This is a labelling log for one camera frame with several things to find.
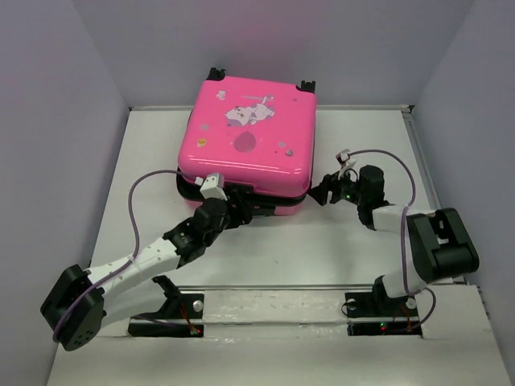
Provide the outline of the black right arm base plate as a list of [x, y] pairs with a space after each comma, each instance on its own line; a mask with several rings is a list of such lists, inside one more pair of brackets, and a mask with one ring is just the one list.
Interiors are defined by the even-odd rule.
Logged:
[[347, 292], [340, 308], [349, 336], [422, 336], [417, 303], [412, 297], [373, 301], [371, 292]]

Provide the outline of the pink suitcase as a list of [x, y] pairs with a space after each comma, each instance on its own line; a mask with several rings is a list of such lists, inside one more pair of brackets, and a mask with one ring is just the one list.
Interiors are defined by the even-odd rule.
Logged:
[[256, 215], [294, 215], [311, 188], [316, 105], [313, 81], [287, 84], [211, 68], [179, 149], [179, 194], [201, 202], [196, 178], [218, 173]]

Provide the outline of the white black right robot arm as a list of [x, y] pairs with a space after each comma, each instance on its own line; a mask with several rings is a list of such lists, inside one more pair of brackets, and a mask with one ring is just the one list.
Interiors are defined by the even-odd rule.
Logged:
[[363, 226], [400, 236], [400, 268], [378, 277], [365, 295], [366, 306], [377, 314], [391, 314], [400, 299], [436, 281], [474, 273], [480, 266], [456, 209], [414, 211], [391, 204], [385, 199], [384, 172], [376, 166], [361, 167], [356, 179], [347, 171], [325, 175], [309, 196], [321, 206], [341, 200], [352, 203]]

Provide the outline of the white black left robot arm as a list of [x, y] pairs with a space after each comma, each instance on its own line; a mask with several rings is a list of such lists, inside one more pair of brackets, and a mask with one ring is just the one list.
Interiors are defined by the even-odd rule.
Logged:
[[226, 200], [206, 199], [193, 216], [165, 232], [135, 255], [82, 269], [66, 268], [56, 280], [40, 307], [40, 313], [53, 331], [52, 340], [66, 351], [75, 351], [114, 320], [107, 302], [152, 280], [180, 269], [203, 256], [225, 230], [249, 224], [254, 208], [233, 191]]

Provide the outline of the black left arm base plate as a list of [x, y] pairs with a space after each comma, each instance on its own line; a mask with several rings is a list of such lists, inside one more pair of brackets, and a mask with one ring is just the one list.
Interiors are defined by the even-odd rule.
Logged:
[[204, 293], [182, 293], [160, 310], [131, 318], [127, 334], [140, 338], [199, 339], [204, 337]]

